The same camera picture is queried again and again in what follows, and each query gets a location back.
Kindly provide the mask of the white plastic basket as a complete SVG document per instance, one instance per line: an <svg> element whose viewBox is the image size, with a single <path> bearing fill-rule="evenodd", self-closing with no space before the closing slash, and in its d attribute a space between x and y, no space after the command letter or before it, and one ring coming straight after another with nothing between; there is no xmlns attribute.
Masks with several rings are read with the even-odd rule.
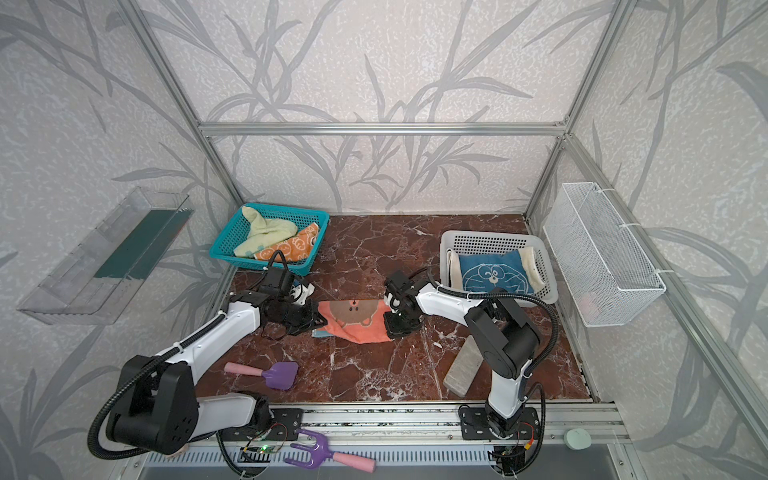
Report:
<svg viewBox="0 0 768 480"><path fill-rule="evenodd" d="M440 280L458 291L484 293L502 288L548 305L558 300L545 244L531 235L446 231L440 244Z"/></svg>

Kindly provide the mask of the aluminium frame profile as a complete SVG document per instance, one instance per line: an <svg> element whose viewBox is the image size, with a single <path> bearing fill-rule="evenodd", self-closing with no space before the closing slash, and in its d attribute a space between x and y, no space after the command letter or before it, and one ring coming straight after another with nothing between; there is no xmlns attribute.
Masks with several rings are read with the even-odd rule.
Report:
<svg viewBox="0 0 768 480"><path fill-rule="evenodd" d="M492 123L397 123L397 122L202 122L193 112L191 103L182 91L181 84L172 71L159 41L135 1L120 1L118 16L123 25L136 37L148 56L167 92L180 109L183 120L193 135L193 141L202 148L229 193L235 199L242 195L233 183L210 141L213 136L548 136L556 140L541 180L531 201L537 203L545 184L550 180L562 153L567 152L579 166L582 174L603 187L608 203L619 216L632 223L635 215L612 192L611 183L602 170L590 159L582 142L574 133L574 127L595 88L614 47L625 31L629 16L635 9L633 1L617 1L610 5L609 21L598 47L587 67L576 98L566 117L557 122L492 122ZM641 250L652 266L659 268L665 279L665 301L699 356L717 379L737 415L748 427L760 447L767 446L767 399L744 369L736 355L726 345L714 325L688 290L680 275L673 270L652 241L648 231L633 225L633 231Z"/></svg>

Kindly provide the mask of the light green cloth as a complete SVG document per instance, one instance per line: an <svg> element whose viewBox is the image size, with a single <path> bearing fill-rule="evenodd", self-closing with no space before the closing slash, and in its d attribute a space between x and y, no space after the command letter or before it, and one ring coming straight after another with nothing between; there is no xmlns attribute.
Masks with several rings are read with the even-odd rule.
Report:
<svg viewBox="0 0 768 480"><path fill-rule="evenodd" d="M270 245L280 243L298 233L298 227L292 221L266 219L256 209L248 206L243 206L240 212L249 222L250 229L247 238L234 249L236 257L254 257Z"/></svg>

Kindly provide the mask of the blue cream Doraemon towel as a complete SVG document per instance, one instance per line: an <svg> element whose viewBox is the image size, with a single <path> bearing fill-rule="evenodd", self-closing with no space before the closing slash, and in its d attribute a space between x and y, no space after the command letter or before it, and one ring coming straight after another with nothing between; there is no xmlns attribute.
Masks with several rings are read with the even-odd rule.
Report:
<svg viewBox="0 0 768 480"><path fill-rule="evenodd" d="M545 287L531 247L505 254L476 255L462 255L448 249L446 261L448 285L454 290L486 293L501 288L533 295Z"/></svg>

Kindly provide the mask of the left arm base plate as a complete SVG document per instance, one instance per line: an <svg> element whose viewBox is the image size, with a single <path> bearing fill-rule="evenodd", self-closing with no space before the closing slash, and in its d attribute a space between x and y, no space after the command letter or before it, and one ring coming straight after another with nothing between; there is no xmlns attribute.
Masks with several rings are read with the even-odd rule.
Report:
<svg viewBox="0 0 768 480"><path fill-rule="evenodd" d="M242 466L262 466L277 461L283 448L298 439L303 414L300 408L276 408L264 426L223 430L221 439L230 460Z"/></svg>

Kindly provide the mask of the orange patterned towel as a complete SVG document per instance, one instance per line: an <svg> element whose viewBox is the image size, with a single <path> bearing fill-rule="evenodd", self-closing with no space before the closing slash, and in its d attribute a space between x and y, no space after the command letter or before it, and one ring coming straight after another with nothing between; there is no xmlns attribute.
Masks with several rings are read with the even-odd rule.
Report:
<svg viewBox="0 0 768 480"><path fill-rule="evenodd" d="M281 251L288 262L301 262L309 258L319 235L320 227L312 223L297 235L280 243L270 245L255 254L256 260L268 261L276 251Z"/></svg>

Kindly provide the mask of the grey stone block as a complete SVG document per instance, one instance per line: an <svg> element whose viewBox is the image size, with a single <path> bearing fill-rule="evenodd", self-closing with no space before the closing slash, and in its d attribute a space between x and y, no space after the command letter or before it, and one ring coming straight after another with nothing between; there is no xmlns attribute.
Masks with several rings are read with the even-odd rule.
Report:
<svg viewBox="0 0 768 480"><path fill-rule="evenodd" d="M450 366L443 385L459 398L465 398L481 365L483 356L473 336L468 336Z"/></svg>

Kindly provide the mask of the teal plastic basket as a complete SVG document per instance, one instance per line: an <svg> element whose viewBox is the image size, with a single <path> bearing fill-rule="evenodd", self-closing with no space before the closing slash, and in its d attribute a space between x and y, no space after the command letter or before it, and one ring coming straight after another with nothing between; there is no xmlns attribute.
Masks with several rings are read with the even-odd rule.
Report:
<svg viewBox="0 0 768 480"><path fill-rule="evenodd" d="M306 276L329 220L323 211L249 203L235 213L209 254L238 268L260 270L281 251L289 269Z"/></svg>

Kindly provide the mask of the clear plastic wall shelf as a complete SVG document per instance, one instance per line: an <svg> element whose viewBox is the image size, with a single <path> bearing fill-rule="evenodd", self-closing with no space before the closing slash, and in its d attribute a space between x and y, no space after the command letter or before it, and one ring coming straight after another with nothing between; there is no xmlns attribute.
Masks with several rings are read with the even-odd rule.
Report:
<svg viewBox="0 0 768 480"><path fill-rule="evenodd" d="M134 188L17 310L47 325L115 323L193 213L187 194Z"/></svg>

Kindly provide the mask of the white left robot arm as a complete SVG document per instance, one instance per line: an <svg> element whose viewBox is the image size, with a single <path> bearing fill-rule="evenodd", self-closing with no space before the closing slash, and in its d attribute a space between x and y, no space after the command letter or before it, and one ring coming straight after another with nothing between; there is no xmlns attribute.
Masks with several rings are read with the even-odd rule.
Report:
<svg viewBox="0 0 768 480"><path fill-rule="evenodd" d="M314 286L280 267L266 268L254 286L230 295L226 309L154 356L136 355L120 371L115 393L87 434L90 453L119 460L185 445L230 428L264 431L274 417L261 394L200 397L196 386L236 343L268 323L298 335L326 325L312 300Z"/></svg>

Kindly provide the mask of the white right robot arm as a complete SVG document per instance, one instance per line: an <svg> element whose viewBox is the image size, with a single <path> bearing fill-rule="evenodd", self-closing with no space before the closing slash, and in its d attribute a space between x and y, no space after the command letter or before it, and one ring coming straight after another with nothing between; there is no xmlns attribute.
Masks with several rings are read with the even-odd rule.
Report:
<svg viewBox="0 0 768 480"><path fill-rule="evenodd" d="M443 286L431 276L418 280L401 271L385 281L384 314L387 335L402 338L421 329L425 316L438 316L468 328L493 377L486 401L490 420L499 426L514 422L526 403L527 379L549 356L559 338L558 316L542 300L495 288L488 293L463 292ZM550 320L549 340L543 337L519 305L528 302L544 309Z"/></svg>

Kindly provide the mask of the mint green round object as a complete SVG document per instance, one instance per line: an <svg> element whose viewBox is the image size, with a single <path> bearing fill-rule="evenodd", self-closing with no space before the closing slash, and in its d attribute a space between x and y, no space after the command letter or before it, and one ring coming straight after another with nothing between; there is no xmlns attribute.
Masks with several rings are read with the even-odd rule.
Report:
<svg viewBox="0 0 768 480"><path fill-rule="evenodd" d="M581 451L592 445L592 436L584 428L573 428L564 434L563 441L569 449Z"/></svg>

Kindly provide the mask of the coral brown bear towel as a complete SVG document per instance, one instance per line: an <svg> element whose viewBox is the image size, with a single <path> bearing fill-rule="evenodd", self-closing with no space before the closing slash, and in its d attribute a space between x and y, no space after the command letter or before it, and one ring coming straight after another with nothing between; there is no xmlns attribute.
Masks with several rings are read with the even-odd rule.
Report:
<svg viewBox="0 0 768 480"><path fill-rule="evenodd" d="M312 336L333 336L355 344L390 342L384 322L384 314L389 311L383 300L321 301L318 312L327 325L314 330Z"/></svg>

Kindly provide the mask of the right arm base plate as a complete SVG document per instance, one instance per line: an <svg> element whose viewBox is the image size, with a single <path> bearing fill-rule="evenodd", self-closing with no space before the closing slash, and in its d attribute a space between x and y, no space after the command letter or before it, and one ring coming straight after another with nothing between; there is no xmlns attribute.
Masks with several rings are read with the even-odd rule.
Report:
<svg viewBox="0 0 768 480"><path fill-rule="evenodd" d="M458 417L463 440L531 441L541 435L541 421L533 407L523 406L512 417L505 419L488 406L462 404L458 408Z"/></svg>

